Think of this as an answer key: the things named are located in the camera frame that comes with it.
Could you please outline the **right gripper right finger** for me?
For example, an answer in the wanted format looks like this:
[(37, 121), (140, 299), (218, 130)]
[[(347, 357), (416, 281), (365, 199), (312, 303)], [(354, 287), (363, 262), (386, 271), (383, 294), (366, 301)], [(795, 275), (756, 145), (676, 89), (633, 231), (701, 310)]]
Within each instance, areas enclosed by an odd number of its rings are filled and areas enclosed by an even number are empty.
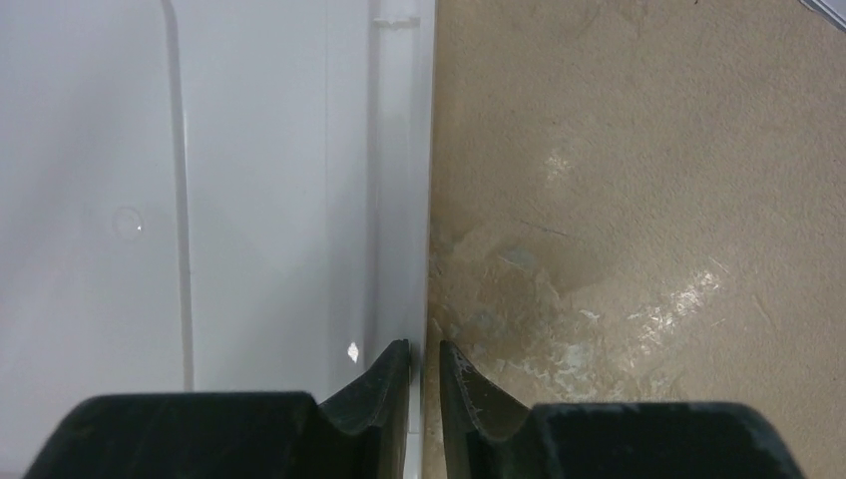
[(451, 341), (439, 344), (451, 478), (801, 478), (775, 428), (734, 402), (527, 407)]

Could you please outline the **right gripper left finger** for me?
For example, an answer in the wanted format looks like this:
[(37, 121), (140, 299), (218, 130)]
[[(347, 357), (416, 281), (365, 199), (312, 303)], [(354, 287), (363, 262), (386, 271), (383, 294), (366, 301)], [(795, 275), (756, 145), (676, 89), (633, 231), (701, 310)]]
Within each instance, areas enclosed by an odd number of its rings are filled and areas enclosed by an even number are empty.
[(399, 478), (410, 345), (391, 342), (323, 402), (309, 393), (104, 395), (78, 404), (30, 478)]

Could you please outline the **white plastic lid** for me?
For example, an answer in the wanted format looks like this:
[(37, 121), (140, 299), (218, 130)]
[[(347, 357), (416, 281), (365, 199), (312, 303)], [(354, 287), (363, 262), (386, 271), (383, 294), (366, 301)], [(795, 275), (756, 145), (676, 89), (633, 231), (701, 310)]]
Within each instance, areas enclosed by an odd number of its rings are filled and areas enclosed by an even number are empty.
[(387, 473), (422, 474), (433, 1), (1, 5), (1, 474), (78, 404), (175, 404), (84, 477), (201, 478), (190, 399), (320, 403), (408, 353)]

